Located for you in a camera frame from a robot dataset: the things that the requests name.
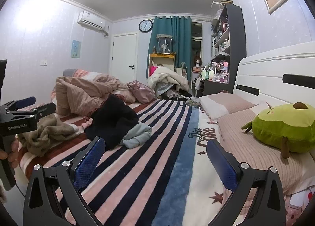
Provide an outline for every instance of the white headboard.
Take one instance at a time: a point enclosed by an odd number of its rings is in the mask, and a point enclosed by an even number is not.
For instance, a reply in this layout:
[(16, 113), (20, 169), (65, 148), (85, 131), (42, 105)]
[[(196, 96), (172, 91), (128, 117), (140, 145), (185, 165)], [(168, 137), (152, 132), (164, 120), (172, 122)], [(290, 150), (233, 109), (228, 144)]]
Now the white headboard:
[[(264, 100), (277, 106), (300, 101), (315, 107), (315, 89), (284, 83), (284, 74), (315, 77), (315, 42), (283, 47), (242, 59), (233, 93), (254, 104)], [(315, 78), (308, 80), (315, 83)], [(237, 85), (259, 89), (259, 95), (239, 90)]]

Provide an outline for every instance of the air conditioner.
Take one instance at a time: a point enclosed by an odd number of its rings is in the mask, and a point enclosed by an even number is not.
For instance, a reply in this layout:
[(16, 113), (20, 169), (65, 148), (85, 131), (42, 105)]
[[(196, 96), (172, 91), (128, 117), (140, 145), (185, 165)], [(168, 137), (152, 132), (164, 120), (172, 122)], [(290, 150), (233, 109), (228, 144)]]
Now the air conditioner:
[(78, 23), (83, 27), (105, 32), (105, 20), (87, 11), (79, 14)]

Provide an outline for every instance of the shiny pink bag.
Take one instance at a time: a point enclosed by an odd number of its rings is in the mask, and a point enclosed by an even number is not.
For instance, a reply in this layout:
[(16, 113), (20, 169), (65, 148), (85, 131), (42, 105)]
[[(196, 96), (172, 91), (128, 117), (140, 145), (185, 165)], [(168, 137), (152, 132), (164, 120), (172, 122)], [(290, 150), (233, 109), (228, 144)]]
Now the shiny pink bag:
[(136, 99), (142, 104), (149, 103), (155, 97), (155, 91), (153, 89), (137, 80), (127, 83), (126, 88), (130, 90)]

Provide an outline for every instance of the black headboard cutout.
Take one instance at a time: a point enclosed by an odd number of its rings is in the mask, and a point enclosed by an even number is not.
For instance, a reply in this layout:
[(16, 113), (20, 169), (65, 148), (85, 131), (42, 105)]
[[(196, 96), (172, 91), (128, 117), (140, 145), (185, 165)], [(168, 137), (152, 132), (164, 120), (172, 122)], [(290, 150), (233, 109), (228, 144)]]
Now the black headboard cutout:
[(253, 94), (253, 95), (257, 95), (257, 96), (259, 95), (259, 89), (252, 88), (252, 87), (249, 87), (249, 86), (237, 85), (236, 89), (244, 91), (244, 92), (247, 92), (247, 93), (250, 93), (250, 94)]
[(282, 77), (283, 83), (304, 86), (315, 89), (315, 77), (284, 74)]

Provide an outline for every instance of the wall clock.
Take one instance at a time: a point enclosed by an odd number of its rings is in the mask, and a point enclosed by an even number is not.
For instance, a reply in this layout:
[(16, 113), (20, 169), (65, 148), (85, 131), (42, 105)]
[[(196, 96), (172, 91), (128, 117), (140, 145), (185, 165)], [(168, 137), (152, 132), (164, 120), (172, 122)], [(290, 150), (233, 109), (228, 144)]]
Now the wall clock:
[(143, 20), (139, 24), (139, 30), (143, 33), (151, 31), (153, 28), (153, 22), (151, 20)]

